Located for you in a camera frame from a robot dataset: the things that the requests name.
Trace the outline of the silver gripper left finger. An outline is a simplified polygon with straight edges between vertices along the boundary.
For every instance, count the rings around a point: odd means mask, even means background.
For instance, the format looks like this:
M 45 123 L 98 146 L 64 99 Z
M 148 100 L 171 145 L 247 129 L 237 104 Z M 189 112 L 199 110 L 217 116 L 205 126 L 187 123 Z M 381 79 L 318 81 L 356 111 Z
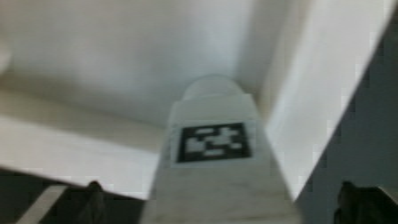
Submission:
M 15 224 L 107 224 L 100 183 L 93 181 L 86 187 L 52 185 Z

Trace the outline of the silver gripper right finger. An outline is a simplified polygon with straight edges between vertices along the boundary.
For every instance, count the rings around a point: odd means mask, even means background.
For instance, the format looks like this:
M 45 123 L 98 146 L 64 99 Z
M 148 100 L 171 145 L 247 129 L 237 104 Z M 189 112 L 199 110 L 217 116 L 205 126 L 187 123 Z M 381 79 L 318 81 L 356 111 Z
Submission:
M 379 187 L 341 183 L 334 224 L 398 224 L 398 204 Z

